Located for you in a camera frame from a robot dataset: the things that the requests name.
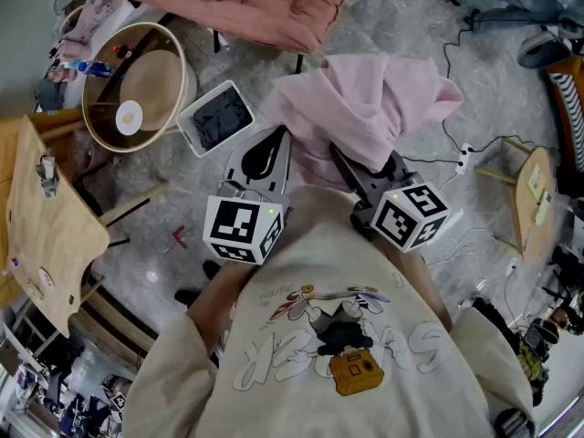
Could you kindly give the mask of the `dark clothes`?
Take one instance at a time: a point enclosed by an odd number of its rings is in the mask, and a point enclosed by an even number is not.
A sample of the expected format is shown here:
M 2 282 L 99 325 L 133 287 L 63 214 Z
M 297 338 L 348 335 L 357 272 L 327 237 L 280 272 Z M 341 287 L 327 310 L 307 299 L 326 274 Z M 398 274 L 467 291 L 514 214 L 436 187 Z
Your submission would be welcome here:
M 207 151 L 253 122 L 244 101 L 230 87 L 202 105 L 192 116 L 199 141 Z

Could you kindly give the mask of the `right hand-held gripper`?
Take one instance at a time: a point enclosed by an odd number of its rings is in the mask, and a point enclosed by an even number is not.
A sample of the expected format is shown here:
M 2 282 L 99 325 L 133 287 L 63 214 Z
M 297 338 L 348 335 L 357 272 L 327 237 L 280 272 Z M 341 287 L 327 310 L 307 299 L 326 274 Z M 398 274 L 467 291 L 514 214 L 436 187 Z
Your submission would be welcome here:
M 370 171 L 330 147 L 332 161 L 347 187 L 358 194 L 350 216 L 354 228 L 368 240 L 380 236 L 407 253 L 427 245 L 450 215 L 445 196 L 417 172 L 410 172 L 402 156 L 393 151 L 387 160 L 387 175 L 402 176 L 371 180 Z

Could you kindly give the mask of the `small white plate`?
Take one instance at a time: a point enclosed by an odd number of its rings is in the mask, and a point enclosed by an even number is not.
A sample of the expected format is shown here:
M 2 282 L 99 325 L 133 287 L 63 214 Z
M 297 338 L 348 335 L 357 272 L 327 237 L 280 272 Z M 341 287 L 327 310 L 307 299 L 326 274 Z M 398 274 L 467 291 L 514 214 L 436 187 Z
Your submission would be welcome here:
M 142 124 L 142 109 L 138 102 L 126 100 L 122 102 L 115 116 L 118 131 L 124 136 L 135 134 Z

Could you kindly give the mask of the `grey device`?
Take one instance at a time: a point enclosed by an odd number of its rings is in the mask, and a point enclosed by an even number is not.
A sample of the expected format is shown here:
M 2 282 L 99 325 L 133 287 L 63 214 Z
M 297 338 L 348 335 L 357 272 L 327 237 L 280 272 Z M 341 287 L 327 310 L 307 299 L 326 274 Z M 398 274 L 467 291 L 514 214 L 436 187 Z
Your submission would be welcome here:
M 52 149 L 40 158 L 35 170 L 40 178 L 41 188 L 46 198 L 55 197 L 58 187 L 58 174 L 56 157 Z

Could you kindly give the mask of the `small wooden side table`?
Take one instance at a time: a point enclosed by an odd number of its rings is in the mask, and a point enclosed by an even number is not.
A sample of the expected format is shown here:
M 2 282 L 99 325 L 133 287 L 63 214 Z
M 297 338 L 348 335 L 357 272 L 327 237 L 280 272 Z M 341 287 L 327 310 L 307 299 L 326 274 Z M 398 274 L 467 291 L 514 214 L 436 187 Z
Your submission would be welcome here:
M 516 241 L 501 238 L 497 242 L 517 251 L 526 264 L 536 263 L 551 245 L 554 230 L 553 202 L 556 184 L 551 173 L 548 152 L 543 147 L 529 149 L 509 138 L 502 142 L 525 156 L 515 175 L 505 175 L 476 167 L 475 172 L 506 185 Z

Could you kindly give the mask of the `blue plastic water bottle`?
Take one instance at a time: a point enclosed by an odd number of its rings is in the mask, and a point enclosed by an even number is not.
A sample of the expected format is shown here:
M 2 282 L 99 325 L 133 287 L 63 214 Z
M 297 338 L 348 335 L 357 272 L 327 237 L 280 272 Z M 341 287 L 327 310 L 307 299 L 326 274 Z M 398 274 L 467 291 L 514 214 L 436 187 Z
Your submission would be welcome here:
M 96 60 L 67 62 L 64 64 L 65 68 L 72 68 L 80 73 L 95 78 L 109 78 L 113 75 L 115 67 L 111 64 L 99 62 Z

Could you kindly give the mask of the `light wooden desk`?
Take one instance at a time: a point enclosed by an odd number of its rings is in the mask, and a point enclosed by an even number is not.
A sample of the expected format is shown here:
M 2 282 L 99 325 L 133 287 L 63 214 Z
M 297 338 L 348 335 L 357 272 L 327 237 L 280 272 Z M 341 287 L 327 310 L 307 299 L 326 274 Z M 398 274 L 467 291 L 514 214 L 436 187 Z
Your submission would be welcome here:
M 56 194 L 48 197 L 36 166 L 48 153 L 46 138 L 65 139 L 78 110 L 25 115 L 20 120 L 16 162 L 6 203 L 7 269 L 26 295 L 64 337 L 81 304 L 81 279 L 110 244 L 106 227 L 56 164 Z

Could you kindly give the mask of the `person's cream printed t-shirt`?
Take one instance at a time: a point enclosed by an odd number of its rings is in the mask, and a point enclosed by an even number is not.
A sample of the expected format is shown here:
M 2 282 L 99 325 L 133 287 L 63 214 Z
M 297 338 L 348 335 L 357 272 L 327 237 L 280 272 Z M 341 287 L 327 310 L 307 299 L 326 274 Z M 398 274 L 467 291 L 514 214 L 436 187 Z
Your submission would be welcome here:
M 186 312 L 130 386 L 123 438 L 533 436 L 532 390 L 504 323 L 473 302 L 441 321 L 349 221 L 302 187 L 211 355 Z

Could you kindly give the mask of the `round glass wooden-rim table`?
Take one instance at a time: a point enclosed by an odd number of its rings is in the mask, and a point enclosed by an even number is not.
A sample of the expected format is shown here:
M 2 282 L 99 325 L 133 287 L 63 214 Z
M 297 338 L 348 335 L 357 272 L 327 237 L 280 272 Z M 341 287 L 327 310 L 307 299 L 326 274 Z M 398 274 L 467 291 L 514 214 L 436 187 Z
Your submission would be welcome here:
M 121 45 L 133 48 L 130 58 L 116 58 L 112 49 Z M 126 153 L 149 146 L 176 125 L 178 114 L 196 97 L 197 79 L 182 43 L 157 23 L 123 27 L 93 59 L 115 67 L 109 78 L 86 77 L 81 101 L 90 134 L 107 150 Z M 122 135 L 115 123 L 126 100 L 142 109 L 141 128 L 131 136 Z

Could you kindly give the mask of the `cartoon print cushion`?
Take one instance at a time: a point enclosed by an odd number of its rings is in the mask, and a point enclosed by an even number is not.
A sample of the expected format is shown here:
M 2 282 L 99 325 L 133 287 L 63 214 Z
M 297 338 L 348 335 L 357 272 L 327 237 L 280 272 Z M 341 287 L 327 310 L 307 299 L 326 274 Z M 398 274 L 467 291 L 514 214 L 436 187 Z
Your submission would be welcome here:
M 71 0 L 59 13 L 57 56 L 84 57 L 92 36 L 121 7 L 121 0 Z

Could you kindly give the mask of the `person's right forearm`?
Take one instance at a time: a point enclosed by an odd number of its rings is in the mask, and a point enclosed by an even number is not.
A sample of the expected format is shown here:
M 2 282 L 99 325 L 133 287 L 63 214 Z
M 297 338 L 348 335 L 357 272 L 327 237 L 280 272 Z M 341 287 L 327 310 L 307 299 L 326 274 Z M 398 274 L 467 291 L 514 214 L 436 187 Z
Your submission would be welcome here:
M 452 319 L 422 255 L 416 250 L 403 253 L 386 241 L 378 243 L 378 248 L 417 291 L 446 331 L 450 332 L 453 328 Z

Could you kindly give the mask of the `black chair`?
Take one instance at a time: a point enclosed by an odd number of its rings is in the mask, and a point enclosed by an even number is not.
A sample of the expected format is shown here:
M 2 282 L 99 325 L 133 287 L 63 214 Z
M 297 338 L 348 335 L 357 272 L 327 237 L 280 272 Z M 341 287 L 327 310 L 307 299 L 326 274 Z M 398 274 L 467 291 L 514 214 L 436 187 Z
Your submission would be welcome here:
M 112 210 L 105 213 L 100 205 L 98 199 L 90 192 L 90 190 L 85 186 L 85 179 L 95 173 L 100 172 L 106 168 L 109 164 L 107 162 L 102 162 L 99 165 L 83 172 L 74 182 L 73 187 L 83 199 L 89 209 L 102 221 L 106 228 L 109 228 L 116 224 L 117 222 L 123 220 L 128 215 L 131 215 L 141 209 L 143 206 L 147 205 L 151 201 L 151 197 L 143 196 L 137 197 L 133 201 L 113 208 Z

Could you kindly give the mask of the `white plastic laundry basket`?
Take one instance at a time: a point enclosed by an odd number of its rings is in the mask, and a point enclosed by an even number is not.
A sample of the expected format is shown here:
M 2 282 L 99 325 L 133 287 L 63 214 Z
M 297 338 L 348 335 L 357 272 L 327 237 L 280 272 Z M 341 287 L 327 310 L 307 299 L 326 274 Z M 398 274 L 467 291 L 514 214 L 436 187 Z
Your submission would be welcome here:
M 245 105 L 247 106 L 249 112 L 252 115 L 253 122 L 250 125 L 248 125 L 247 127 L 238 131 L 236 134 L 234 134 L 233 136 L 231 136 L 227 140 L 221 142 L 217 146 L 213 147 L 211 150 L 207 151 L 205 148 L 202 147 L 202 145 L 199 141 L 197 131 L 196 131 L 195 127 L 193 126 L 192 116 L 199 108 L 202 107 L 202 105 L 206 104 L 209 100 L 213 99 L 219 93 L 223 92 L 224 90 L 226 90 L 230 87 L 235 88 L 236 91 L 238 92 L 238 94 L 240 95 L 240 97 L 242 98 L 242 100 L 244 101 Z M 199 158 L 202 158 L 210 151 L 217 149 L 220 145 L 223 145 L 224 143 L 229 142 L 231 139 L 233 139 L 237 134 L 239 134 L 243 130 L 249 129 L 255 123 L 255 121 L 256 121 L 256 119 L 255 119 L 255 115 L 254 115 L 253 111 L 250 109 L 250 106 L 248 105 L 245 97 L 242 95 L 239 88 L 236 86 L 236 84 L 232 80 L 224 81 L 223 83 L 221 83 L 217 87 L 211 89 L 209 92 L 207 92 L 206 94 L 201 96 L 198 100 L 196 100 L 191 105 L 186 107 L 176 118 L 176 124 L 179 127 L 179 130 L 181 131 L 183 137 L 185 138 L 188 146 L 190 147 L 191 151 Z

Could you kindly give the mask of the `light pink garment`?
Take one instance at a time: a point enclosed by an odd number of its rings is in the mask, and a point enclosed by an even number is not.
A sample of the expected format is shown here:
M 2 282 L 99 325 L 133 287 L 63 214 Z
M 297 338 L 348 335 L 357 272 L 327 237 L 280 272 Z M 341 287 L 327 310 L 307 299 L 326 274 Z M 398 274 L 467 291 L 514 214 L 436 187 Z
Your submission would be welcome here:
M 442 122 L 462 102 L 459 88 L 431 58 L 341 54 L 325 57 L 320 68 L 275 79 L 261 111 L 270 125 L 291 133 L 293 187 L 344 191 L 331 145 L 380 172 L 400 138 Z

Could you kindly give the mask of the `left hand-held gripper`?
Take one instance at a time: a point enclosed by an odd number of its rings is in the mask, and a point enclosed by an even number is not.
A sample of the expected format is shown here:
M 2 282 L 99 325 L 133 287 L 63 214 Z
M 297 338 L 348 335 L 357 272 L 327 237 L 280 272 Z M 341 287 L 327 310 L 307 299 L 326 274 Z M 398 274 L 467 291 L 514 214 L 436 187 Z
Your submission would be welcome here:
M 261 266 L 286 226 L 291 134 L 261 130 L 231 152 L 217 194 L 208 197 L 203 241 L 218 258 Z M 258 191 L 243 186 L 272 186 Z

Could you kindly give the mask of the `orange striped seat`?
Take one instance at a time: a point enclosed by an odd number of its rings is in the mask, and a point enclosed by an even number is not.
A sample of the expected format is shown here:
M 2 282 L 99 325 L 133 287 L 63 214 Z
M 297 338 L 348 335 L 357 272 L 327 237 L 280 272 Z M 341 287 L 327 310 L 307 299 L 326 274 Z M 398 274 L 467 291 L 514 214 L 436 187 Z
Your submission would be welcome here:
M 584 172 L 584 58 L 572 56 L 546 72 L 558 104 L 568 164 Z

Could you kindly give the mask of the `person's left forearm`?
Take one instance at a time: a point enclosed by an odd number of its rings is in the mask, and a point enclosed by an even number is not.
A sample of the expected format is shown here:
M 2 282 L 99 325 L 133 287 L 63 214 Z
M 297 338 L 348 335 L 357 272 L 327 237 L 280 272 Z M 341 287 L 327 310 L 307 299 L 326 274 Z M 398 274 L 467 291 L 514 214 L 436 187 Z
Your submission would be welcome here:
M 224 334 L 231 309 L 255 269 L 247 263 L 225 262 L 187 309 L 186 316 L 196 326 L 208 355 Z

